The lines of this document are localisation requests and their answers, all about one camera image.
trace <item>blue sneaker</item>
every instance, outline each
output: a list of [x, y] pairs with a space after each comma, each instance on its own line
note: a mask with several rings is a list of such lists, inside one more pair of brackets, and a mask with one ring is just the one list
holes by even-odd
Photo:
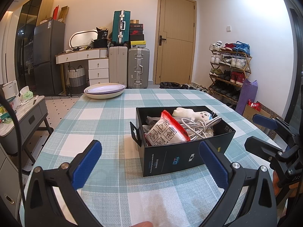
[[232, 49], [233, 51], [246, 53], [248, 56], [250, 56], [250, 46], [249, 44], [242, 43], [240, 41], [236, 42], [236, 46]]

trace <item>checkered tablecloth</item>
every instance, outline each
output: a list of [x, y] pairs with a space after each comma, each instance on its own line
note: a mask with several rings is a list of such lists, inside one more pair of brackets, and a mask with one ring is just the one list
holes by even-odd
[[[104, 227], [127, 227], [142, 221], [164, 227], [199, 226], [222, 195], [205, 165], [143, 177], [129, 122], [135, 124], [136, 107], [202, 105], [236, 130], [225, 152], [226, 157], [243, 167], [258, 168], [259, 164], [244, 148], [245, 140], [256, 136], [273, 141], [210, 95], [181, 89], [126, 89], [122, 95], [107, 100], [83, 95], [52, 133], [34, 167], [58, 168], [63, 162], [72, 161], [91, 140], [99, 140], [101, 158], [79, 193]], [[235, 218], [238, 210], [239, 207], [234, 209], [229, 221]], [[24, 221], [23, 206], [20, 216]]]

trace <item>wooden shoe rack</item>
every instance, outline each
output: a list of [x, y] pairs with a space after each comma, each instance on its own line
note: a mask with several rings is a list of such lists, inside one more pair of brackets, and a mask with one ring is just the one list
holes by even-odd
[[[241, 56], [241, 57], [245, 57], [246, 58], [246, 65], [244, 67], [244, 69], [240, 69], [240, 68], [237, 68], [237, 67], [231, 67], [231, 66], [227, 66], [227, 65], [224, 65], [224, 64], [217, 64], [217, 63], [210, 63], [212, 68], [213, 69], [218, 69], [219, 67], [225, 67], [225, 68], [231, 68], [232, 70], [234, 69], [234, 71], [238, 71], [238, 72], [243, 72], [244, 73], [244, 76], [245, 76], [245, 79], [247, 79], [249, 77], [249, 75], [251, 74], [251, 70], [250, 70], [250, 66], [249, 66], [249, 63], [252, 59], [251, 56], [248, 56], [246, 53], [242, 53], [242, 52], [234, 52], [234, 51], [211, 51], [214, 55], [215, 54], [222, 54], [222, 55], [228, 55], [228, 56]], [[228, 83], [228, 84], [231, 84], [231, 85], [234, 85], [236, 87], [239, 87], [241, 88], [242, 86], [239, 85], [239, 84], [236, 84], [236, 83], [233, 83], [233, 82], [230, 82], [230, 81], [227, 81], [225, 79], [221, 79], [219, 77], [216, 77], [216, 76], [212, 76], [210, 75], [209, 76], [210, 79], [212, 80], [212, 82], [214, 83], [216, 80], [219, 80], [221, 82], [225, 82], [225, 83]], [[224, 98], [227, 98], [228, 100], [232, 101], [233, 103], [237, 103], [237, 101], [234, 101], [233, 99], [221, 94], [221, 93], [218, 93], [212, 89], [209, 89], [212, 93], [216, 93], [220, 96], [223, 96]]]

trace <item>refrigerator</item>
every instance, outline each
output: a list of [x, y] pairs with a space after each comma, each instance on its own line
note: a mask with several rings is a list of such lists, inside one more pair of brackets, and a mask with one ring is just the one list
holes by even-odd
[[58, 95], [63, 91], [60, 65], [55, 55], [64, 50], [65, 24], [54, 19], [36, 26], [34, 31], [34, 76], [37, 94]]

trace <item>blue gripper pad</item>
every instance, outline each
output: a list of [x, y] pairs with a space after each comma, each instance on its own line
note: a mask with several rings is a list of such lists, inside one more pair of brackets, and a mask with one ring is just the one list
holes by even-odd
[[215, 180], [219, 188], [227, 190], [229, 186], [228, 172], [219, 161], [214, 152], [206, 144], [206, 142], [201, 142], [199, 146], [199, 154], [204, 161], [207, 169]]
[[264, 117], [262, 115], [259, 115], [259, 114], [255, 114], [252, 117], [252, 121], [257, 125], [263, 126], [263, 127], [267, 128], [267, 129], [270, 129], [270, 130], [275, 130], [275, 129], [278, 128], [278, 125], [277, 125], [275, 120], [270, 119], [270, 118], [266, 118], [266, 117]]
[[102, 145], [99, 141], [96, 141], [73, 173], [72, 186], [75, 190], [83, 188], [101, 154]]

